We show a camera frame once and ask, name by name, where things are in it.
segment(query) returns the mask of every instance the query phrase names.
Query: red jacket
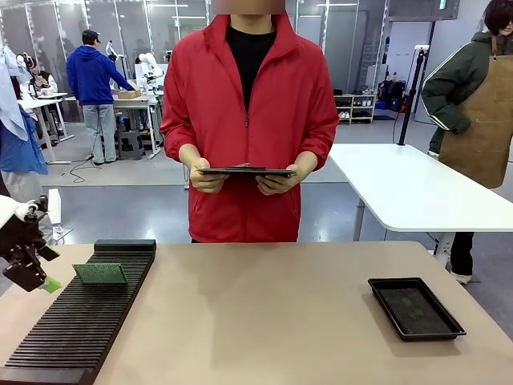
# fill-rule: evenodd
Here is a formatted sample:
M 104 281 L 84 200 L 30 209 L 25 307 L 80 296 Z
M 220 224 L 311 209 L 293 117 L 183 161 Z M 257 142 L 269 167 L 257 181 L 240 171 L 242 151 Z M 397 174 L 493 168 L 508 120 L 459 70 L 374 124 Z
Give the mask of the red jacket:
M 276 41 L 253 85 L 246 116 L 242 84 L 225 35 L 229 15 L 176 44 L 164 81 L 166 154 L 194 144 L 211 167 L 286 168 L 311 151 L 326 162 L 338 124 L 321 49 L 273 16 Z M 301 188 L 264 196 L 254 178 L 230 177 L 217 194 L 189 190 L 189 233 L 200 242 L 294 242 Z

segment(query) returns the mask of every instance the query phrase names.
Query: blue jacket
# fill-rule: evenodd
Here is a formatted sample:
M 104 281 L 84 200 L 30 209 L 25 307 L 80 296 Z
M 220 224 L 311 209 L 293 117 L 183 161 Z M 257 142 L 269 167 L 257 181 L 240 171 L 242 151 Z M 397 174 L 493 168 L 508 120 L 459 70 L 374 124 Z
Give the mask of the blue jacket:
M 35 125 L 29 115 L 19 107 L 25 124 L 28 140 L 21 140 L 0 121 L 0 170 L 3 172 L 29 172 L 46 175 L 45 158 L 35 139 Z
M 66 67 L 73 95 L 84 105 L 112 104 L 111 78 L 125 90 L 132 89 L 115 64 L 94 47 L 78 47 L 67 58 Z

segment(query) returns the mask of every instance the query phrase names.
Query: neck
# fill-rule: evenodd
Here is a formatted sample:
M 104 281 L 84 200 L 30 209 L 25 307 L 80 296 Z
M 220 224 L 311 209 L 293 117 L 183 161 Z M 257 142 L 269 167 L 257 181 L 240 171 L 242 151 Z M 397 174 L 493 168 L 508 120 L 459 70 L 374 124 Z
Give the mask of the neck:
M 246 34 L 269 34 L 274 31 L 270 14 L 232 14 L 230 25 Z

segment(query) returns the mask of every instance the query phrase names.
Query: black slatted mat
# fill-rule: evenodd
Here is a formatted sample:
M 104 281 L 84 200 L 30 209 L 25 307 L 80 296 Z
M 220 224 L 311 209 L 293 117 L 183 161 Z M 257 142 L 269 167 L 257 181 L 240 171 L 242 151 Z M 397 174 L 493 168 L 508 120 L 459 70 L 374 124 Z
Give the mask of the black slatted mat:
M 0 384 L 92 384 L 155 251 L 153 240 L 98 241 L 88 262 L 119 263 L 127 284 L 84 285 L 75 276 L 0 368 Z

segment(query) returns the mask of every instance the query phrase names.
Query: beige pants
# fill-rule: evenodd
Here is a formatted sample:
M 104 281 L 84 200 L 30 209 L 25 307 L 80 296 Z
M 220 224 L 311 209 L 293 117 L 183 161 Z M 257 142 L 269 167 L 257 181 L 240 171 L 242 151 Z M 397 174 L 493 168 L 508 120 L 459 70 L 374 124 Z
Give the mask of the beige pants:
M 30 172 L 3 172 L 3 182 L 11 198 L 20 203 L 37 200 L 42 194 L 41 182 L 39 174 Z M 53 245 L 54 228 L 50 222 L 50 218 L 46 215 L 39 222 L 39 230 L 45 238 L 48 245 Z

